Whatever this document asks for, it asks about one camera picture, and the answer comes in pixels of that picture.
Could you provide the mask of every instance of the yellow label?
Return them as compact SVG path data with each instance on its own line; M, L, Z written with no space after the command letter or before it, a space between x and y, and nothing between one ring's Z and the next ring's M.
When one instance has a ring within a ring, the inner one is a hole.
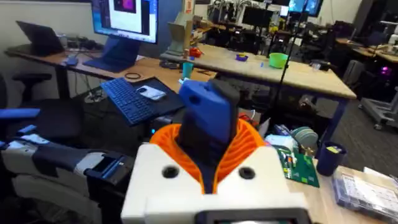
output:
M338 154L337 149L336 149L335 147L333 147L333 146L329 146L329 147L327 147L326 149L329 150L329 151L331 151L332 153Z

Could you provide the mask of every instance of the blue mug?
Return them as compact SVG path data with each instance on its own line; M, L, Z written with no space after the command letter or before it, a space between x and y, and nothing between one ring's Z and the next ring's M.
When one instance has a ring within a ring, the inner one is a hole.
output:
M347 150L343 146L331 141L325 141L319 150L317 171L319 174L329 177L333 175L337 167L341 164L344 156L347 154Z

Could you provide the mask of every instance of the open laptop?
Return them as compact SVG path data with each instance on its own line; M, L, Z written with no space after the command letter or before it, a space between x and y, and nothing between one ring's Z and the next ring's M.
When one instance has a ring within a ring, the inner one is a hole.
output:
M12 47L9 50L39 57L57 54L65 50L52 28L27 22L16 22L31 44Z

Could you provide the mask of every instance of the desk leg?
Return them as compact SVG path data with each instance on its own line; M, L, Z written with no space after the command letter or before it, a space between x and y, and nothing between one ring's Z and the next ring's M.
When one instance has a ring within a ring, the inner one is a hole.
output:
M325 141L329 141L330 138L332 137L333 133L335 132L335 130L336 130L337 126L338 126L338 123L340 122L341 117L344 114L344 111L346 109L347 103L348 103L348 100L344 100L344 99L340 99L339 100L337 109L336 109L335 114L333 115L333 117L331 119L331 122L330 122L330 124L328 126L328 129L325 131L325 133L322 136L322 139L321 139L320 145L319 145L319 149L322 147L322 144ZM320 150L317 150L317 153L315 154L315 158L318 158L319 152L320 152Z
M55 74L57 76L58 95L60 99L69 99L69 81L68 70L62 66L55 67Z

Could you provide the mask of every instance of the clear plastic box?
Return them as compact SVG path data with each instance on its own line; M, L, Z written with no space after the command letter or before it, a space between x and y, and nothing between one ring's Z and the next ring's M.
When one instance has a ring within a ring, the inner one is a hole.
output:
M388 223L398 223L398 196L359 177L335 172L332 178L338 205Z

